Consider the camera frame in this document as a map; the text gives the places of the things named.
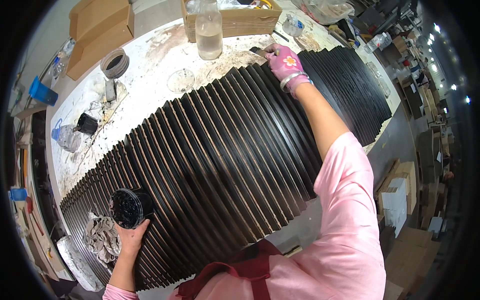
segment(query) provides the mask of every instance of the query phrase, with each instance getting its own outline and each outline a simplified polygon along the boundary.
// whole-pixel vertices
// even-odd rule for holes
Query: tape roll
[[[130,59],[125,51],[117,48],[102,59],[100,69],[108,79],[116,79],[127,71],[129,63]]]

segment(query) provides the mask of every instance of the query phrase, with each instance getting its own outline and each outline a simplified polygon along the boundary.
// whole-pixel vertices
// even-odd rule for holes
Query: silver bracelet
[[[310,77],[308,77],[308,74],[305,73],[305,72],[301,72],[301,71],[298,71],[298,72],[295,72],[295,73],[292,73],[290,74],[289,76],[285,77],[281,82],[280,82],[280,89],[286,93],[288,93],[288,90],[285,89],[285,86],[287,85],[287,83],[292,79],[292,78],[295,78],[299,75],[305,75],[307,77],[308,80],[310,80]]]

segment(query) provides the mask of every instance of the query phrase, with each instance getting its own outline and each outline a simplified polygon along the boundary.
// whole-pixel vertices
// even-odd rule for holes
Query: cloth rag
[[[116,260],[121,250],[121,241],[115,229],[115,221],[109,216],[97,216],[90,212],[85,228],[84,244],[109,270],[107,264]]]

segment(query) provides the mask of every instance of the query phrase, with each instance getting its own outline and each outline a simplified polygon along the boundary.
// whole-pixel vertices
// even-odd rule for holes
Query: red apron
[[[219,262],[208,264],[194,279],[179,285],[177,296],[182,297],[182,300],[193,300],[213,276],[227,272],[237,278],[249,280],[255,300],[270,300],[265,282],[265,279],[270,277],[268,257],[277,254],[282,253],[272,243],[263,239],[242,250],[228,264]]]

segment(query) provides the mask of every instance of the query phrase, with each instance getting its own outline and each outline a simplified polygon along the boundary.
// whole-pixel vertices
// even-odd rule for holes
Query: black container
[[[110,214],[125,229],[136,228],[152,212],[152,198],[145,193],[118,189],[110,198]]]
[[[93,135],[98,129],[97,119],[82,113],[80,118],[78,118],[77,127],[74,128],[75,131],[80,131],[88,135]]]

